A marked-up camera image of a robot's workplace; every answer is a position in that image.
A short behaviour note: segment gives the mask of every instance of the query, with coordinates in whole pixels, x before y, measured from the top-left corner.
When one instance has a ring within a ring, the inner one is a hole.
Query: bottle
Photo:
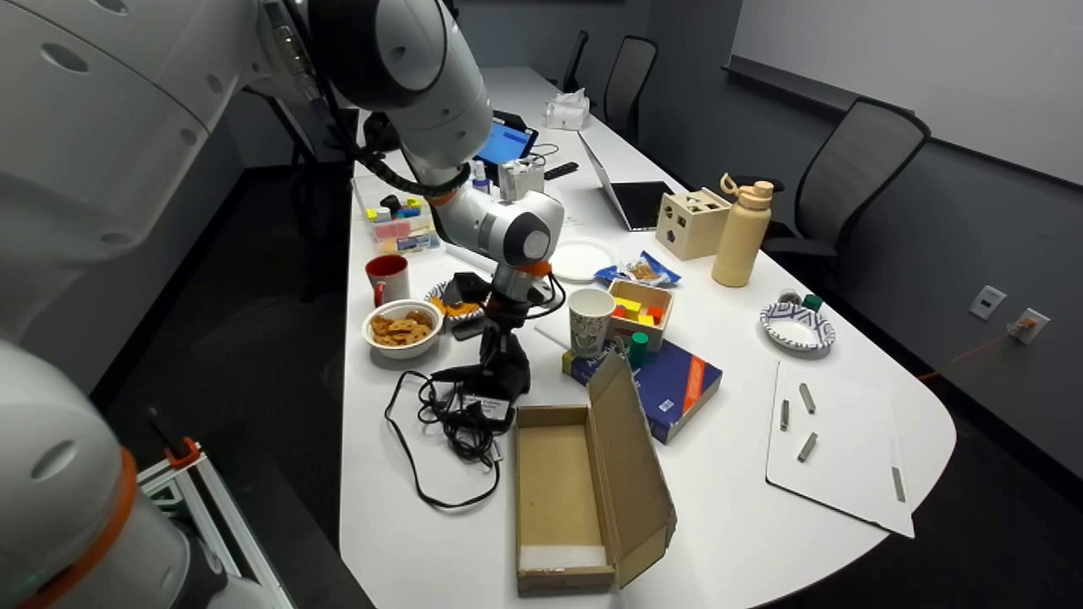
[[[631,331],[628,338],[628,367],[644,368],[649,360],[649,335],[646,331]]]
[[[743,289],[754,254],[772,225],[773,188],[758,181],[740,188],[733,207],[728,211],[718,238],[718,259],[709,279],[728,289]]]
[[[490,188],[488,188],[488,165],[482,165],[482,158],[472,158],[472,163],[470,163],[470,188],[481,191],[481,192],[490,191]]]

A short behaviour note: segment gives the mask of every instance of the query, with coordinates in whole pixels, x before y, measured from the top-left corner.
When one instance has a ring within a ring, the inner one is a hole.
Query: black office chair
[[[856,100],[795,191],[795,225],[772,220],[761,252],[828,289],[854,225],[923,141],[928,127],[913,112]]]
[[[602,120],[628,141],[635,141],[638,135],[638,95],[652,72],[652,60],[657,43],[649,39],[626,34],[606,81]]]
[[[571,57],[568,57],[568,69],[566,69],[566,79],[553,81],[560,91],[579,91],[579,60],[582,60],[584,42],[590,42],[590,34],[579,30]]]

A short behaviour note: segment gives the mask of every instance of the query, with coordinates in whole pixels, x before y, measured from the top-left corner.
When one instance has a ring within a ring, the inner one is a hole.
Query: colorful book
[[[590,382],[595,368],[600,360],[593,364],[566,353],[566,377]],[[718,367],[673,342],[661,342],[661,349],[638,368],[631,368],[631,377],[649,437],[661,445],[668,445],[720,382]]]

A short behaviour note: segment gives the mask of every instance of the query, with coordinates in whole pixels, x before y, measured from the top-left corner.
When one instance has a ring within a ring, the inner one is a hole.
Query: lid
[[[768,211],[768,207],[772,207],[772,196],[773,196],[773,188],[772,188],[772,182],[740,188],[736,207],[743,207],[743,211]]]
[[[595,475],[606,494],[606,542],[617,585],[628,585],[668,550],[676,512],[652,456],[626,360],[608,356],[590,378]]]

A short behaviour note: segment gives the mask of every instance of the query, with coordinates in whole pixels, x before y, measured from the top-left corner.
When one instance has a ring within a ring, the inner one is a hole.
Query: mug
[[[381,254],[366,263],[372,286],[372,305],[410,299],[406,259]]]

